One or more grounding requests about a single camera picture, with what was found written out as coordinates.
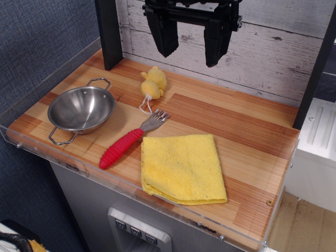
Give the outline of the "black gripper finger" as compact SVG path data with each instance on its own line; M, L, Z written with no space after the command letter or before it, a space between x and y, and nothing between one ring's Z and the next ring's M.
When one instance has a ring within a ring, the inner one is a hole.
M228 51L232 31L227 22L209 20L205 23L204 40L207 67L214 67Z
M162 13L147 13L148 25L159 53L168 57L178 48L177 22Z

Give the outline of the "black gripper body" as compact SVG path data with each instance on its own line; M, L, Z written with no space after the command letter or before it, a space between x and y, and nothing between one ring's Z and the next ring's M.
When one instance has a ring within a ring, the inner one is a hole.
M241 1L145 1L144 16L150 27L163 29L172 26L177 29L177 23L205 26L211 20L228 25L230 31L238 31L242 26L242 16L239 15ZM196 4L216 4L214 10L196 9Z

